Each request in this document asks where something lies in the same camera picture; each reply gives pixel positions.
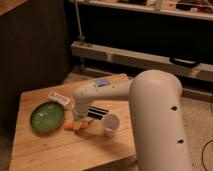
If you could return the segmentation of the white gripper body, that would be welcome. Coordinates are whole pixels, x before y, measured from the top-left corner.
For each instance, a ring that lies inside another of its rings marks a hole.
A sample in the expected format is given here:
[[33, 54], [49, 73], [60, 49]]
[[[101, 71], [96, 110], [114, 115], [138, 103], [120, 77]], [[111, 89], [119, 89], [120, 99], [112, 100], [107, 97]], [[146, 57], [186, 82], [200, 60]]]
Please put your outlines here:
[[88, 114], [91, 102], [75, 100], [72, 106], [73, 117], [75, 120], [85, 118]]

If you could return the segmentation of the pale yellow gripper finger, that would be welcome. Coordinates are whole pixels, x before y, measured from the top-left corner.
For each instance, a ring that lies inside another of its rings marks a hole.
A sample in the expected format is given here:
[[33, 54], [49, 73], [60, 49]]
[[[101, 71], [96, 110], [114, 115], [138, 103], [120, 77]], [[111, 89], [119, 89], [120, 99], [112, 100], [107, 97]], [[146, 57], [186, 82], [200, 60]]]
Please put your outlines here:
[[74, 131], [79, 130], [82, 127], [84, 121], [85, 121], [85, 118], [83, 118], [83, 117], [74, 118], [73, 119], [73, 130]]

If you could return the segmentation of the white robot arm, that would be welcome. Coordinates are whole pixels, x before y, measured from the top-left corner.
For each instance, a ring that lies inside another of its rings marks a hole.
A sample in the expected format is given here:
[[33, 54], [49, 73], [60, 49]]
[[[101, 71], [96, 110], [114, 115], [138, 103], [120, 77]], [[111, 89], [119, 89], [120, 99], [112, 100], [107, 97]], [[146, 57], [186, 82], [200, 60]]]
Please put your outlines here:
[[96, 100], [127, 101], [139, 171], [192, 171], [182, 118], [179, 79], [147, 70], [126, 82], [90, 82], [73, 94], [73, 125], [78, 130]]

